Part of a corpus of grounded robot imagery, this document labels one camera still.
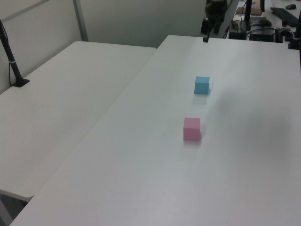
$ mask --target computer mouse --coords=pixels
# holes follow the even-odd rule
[[[291,4],[285,7],[286,9],[290,10],[290,9],[295,9],[297,8],[297,6],[295,4]]]

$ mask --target cube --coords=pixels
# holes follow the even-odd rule
[[[209,93],[209,80],[210,77],[196,77],[196,81],[194,83],[194,93],[195,94],[205,94]]]
[[[185,118],[183,135],[184,140],[200,141],[201,140],[201,119]]]

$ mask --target pink cube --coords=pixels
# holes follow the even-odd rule
[[[201,140],[201,119],[199,118],[185,118],[184,119],[184,140]]]

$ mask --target black stand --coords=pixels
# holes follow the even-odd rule
[[[16,77],[16,82],[12,86],[22,87],[23,85],[28,83],[29,80],[22,78],[22,76],[19,72],[19,69],[18,69],[17,63],[15,61],[14,55],[13,55],[13,53],[10,49],[10,46],[8,44],[8,40],[7,40],[7,37],[5,35],[5,31],[3,29],[3,24],[1,22],[1,20],[0,20],[0,39],[1,39],[2,45],[4,47],[4,50],[6,52],[6,55],[8,56],[8,61],[11,65],[11,68],[13,69],[13,72],[14,72],[15,77]]]
[[[245,12],[244,21],[246,21],[247,23],[250,21],[251,7],[252,7],[252,0],[246,0],[246,12]]]
[[[294,33],[294,37],[290,40],[288,44],[289,49],[298,49],[299,57],[300,57],[300,65],[301,65],[301,40],[300,40],[300,32],[301,32],[301,11],[299,14],[298,24],[296,27],[296,32]]]

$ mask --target white table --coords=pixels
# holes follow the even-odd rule
[[[29,201],[155,48],[75,42],[0,95],[0,193]]]
[[[299,226],[298,57],[168,36],[12,226]],[[183,142],[184,117],[201,118],[200,143]]]

